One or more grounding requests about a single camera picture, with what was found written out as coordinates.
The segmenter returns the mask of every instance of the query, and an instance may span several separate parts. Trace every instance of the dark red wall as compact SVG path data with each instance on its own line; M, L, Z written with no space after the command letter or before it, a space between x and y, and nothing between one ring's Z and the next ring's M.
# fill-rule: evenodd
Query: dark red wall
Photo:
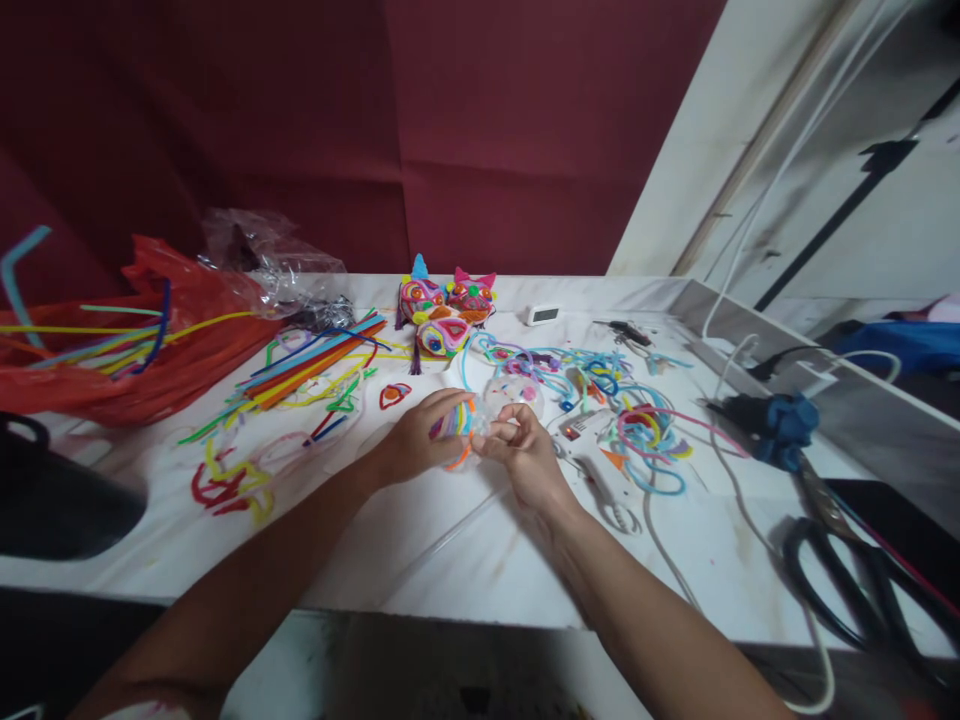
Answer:
M38 303L121 289L134 232L200 251L210 206L355 272L602 274L723 0L19 5L0 250L54 227Z

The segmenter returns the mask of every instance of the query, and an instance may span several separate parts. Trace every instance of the scissors handle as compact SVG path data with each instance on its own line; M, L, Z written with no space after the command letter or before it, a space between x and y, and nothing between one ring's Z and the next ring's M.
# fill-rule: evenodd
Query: scissors handle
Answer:
M866 571L867 592L840 560L830 544L830 536L839 538L851 549L854 557ZM823 563L859 632L849 627L817 594L800 564L800 547L809 541ZM927 592L916 580L894 562L883 550L862 540L850 539L830 532L822 523L810 518L795 521L782 547L787 575L797 592L809 603L821 622L840 639L858 650L894 657L904 662L921 677L946 688L947 683L933 669L917 648L913 635L897 600L894 584L900 586L937 623L950 642L960 649L960 619L940 601Z
M823 563L827 573L836 583L840 590L840 597L850 609L850 614L859 625L862 635L837 617L817 594L817 591L813 589L813 585L810 584L803 567L800 565L800 546L804 541L810 542L820 562ZM864 596L857 581L830 545L829 534L822 523L810 518L798 518L786 540L784 540L782 552L783 562L786 565L787 575L791 582L827 628L841 640L858 650L877 650L879 645L884 644L883 637L886 631L883 620ZM870 563L867 563L867 565L867 570L871 575L871 580L873 580L874 570L869 567Z

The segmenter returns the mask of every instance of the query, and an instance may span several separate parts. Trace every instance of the white table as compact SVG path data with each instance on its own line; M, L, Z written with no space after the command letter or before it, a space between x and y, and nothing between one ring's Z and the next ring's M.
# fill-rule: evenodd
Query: white table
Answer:
M382 312L392 317L391 309ZM617 346L611 331L592 322L597 316L632 318L655 331L653 337L660 352L693 363L692 370L674 369L650 377L645 363L629 356L637 367L635 379L665 393L677 410L710 421L709 413L697 400L712 394L716 375L686 349L689 332L663 312L567 312L556 323L527 328L516 314L501 311L488 330L500 340L525 347L613 350ZM409 343L412 332L408 326L398 333L391 325L381 337ZM340 367L354 362L343 361ZM256 528L249 512L212 517L193 501L189 484L203 460L204 446L178 446L176 440L187 435L189 428L205 424L218 407L223 407L233 385L263 364L261 352L194 405L154 426L133 433L101 431L116 442L116 447L99 469L121 482L148 488L149 503L143 520L119 544L90 560L46 563L0 558L0 582L21 588L170 602L252 536ZM345 424L345 433L327 452L310 456L295 472L278 480L272 519L322 483L331 469L356 454L357 447L362 447L362 441L377 427L396 419L419 395L439 387L441 382L460 385L459 359L453 365L437 377L433 373L443 370L444 365L427 363L424 376L412 377L407 374L406 362L378 359L377 374L366 381L362 414ZM467 374L475 389L482 389L482 381L492 369L470 358ZM381 411L377 398L387 382L406 382L414 393L395 408ZM559 412L556 397L549 392L546 397L544 422ZM285 433L312 430L326 414L325 405L320 402L304 408L274 409L249 418L233 443L237 450L231 458L239 461L265 441ZM746 643L810 646L801 608L744 520L729 476L714 450L703 441L707 433L683 421L677 427L686 428L695 452L681 468L688 481L686 494L652 498L651 516L664 547L684 573L706 616L729 638ZM299 439L291 440L291 447L298 443ZM809 455L824 476L870 477L822 438L817 439ZM785 521L804 512L793 480L752 459L731 456L730 463L758 526L778 543L778 532ZM562 466L581 503L601 517L592 489L573 468ZM462 473L431 471L411 483L383 491L357 516L300 606L382 610L542 628L586 627L509 492L488 502L457 537L411 570L411 564L426 549L505 483L499 468L481 463ZM633 510L642 520L639 503ZM646 522L638 535L614 534L640 562L679 592ZM824 597L832 596L835 602L831 605L840 608L842 603L823 573L811 565L810 574ZM949 644L932 622L908 598L903 602L920 649L931 656L952 656ZM824 637L829 647L847 647L829 632L824 632Z

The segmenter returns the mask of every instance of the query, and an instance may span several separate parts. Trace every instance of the black pole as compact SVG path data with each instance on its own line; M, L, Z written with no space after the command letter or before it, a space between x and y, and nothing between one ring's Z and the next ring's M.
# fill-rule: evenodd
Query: black pole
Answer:
M819 232L813 236L813 239L807 243L807 246L800 251L800 254L794 259L787 269L780 273L770 289L764 293L763 297L753 306L754 310L763 312L767 306L776 299L777 295L783 292L787 284L796 277L797 273L803 269L803 266L810 262L820 248L827 240L840 228L844 221L850 217L860 203L867 199L867 196L880 184L880 182L890 173L899 167L906 157L913 152L913 149L919 142L917 135L924 123L940 117L950 104L960 95L960 78L954 81L953 85L947 88L947 91L941 95L937 101L920 119L916 128L910 131L907 137L902 140L891 140L889 142L877 143L864 150L861 155L870 155L870 158L860 168L867 173L857 188L844 200L843 205L837 208L837 211L820 228Z

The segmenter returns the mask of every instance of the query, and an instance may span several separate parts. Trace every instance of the floor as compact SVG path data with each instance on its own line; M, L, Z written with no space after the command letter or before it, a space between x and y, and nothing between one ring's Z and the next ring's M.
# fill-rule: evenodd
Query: floor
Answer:
M498 678L555 683L598 719L650 717L594 633L294 613L237 681L223 718L407 718L431 685Z

